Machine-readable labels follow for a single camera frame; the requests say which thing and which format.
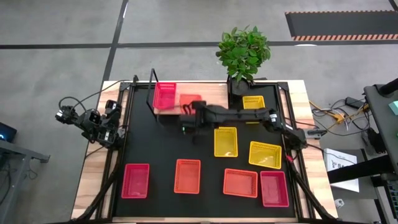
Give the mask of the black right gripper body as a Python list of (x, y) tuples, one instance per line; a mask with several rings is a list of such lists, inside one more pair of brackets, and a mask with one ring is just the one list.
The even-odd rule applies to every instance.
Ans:
[(214, 113), (207, 107), (206, 101), (192, 101), (192, 115), (195, 116), (194, 123), (182, 123), (180, 115), (181, 130), (185, 135), (205, 135), (215, 128)]

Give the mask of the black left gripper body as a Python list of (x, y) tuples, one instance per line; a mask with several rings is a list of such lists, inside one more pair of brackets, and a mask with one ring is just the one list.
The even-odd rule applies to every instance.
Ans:
[(108, 100), (105, 105), (105, 113), (100, 117), (97, 129), (97, 141), (104, 147), (113, 147), (119, 139), (118, 129), (120, 125), (122, 106), (113, 100)]

